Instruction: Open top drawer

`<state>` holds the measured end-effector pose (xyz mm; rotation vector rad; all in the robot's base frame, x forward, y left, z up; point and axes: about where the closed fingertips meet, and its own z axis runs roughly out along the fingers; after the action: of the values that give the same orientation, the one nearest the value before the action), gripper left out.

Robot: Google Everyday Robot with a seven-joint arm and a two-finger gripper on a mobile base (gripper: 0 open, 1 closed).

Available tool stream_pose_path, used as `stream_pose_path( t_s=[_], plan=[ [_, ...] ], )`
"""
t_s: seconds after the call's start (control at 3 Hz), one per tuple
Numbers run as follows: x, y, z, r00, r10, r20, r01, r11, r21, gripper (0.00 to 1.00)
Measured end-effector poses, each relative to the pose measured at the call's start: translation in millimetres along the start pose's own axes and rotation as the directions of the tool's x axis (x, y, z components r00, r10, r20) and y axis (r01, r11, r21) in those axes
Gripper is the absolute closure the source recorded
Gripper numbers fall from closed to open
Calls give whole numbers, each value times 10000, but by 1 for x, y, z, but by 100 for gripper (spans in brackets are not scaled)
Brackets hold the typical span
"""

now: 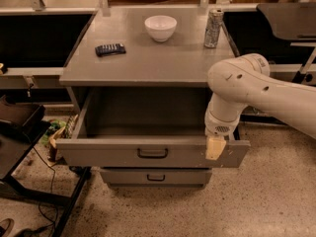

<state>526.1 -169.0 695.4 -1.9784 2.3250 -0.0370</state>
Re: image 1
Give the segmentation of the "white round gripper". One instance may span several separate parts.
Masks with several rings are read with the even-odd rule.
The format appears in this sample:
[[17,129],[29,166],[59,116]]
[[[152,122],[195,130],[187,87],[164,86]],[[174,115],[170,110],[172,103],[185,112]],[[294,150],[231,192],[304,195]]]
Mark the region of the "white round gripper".
[[233,121],[225,121],[216,118],[210,112],[205,113],[205,134],[208,136],[206,139],[206,159],[217,160],[219,158],[226,146],[226,140],[223,136],[232,134],[238,123],[238,118]]

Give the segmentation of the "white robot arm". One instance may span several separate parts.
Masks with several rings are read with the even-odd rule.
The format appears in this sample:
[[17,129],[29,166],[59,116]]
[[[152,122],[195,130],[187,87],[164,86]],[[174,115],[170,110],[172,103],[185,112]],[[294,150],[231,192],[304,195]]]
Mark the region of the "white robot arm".
[[212,91],[204,116],[208,160],[223,153],[225,137],[249,106],[316,138],[316,88],[272,78],[270,65],[260,54],[213,64],[207,72],[207,84]]

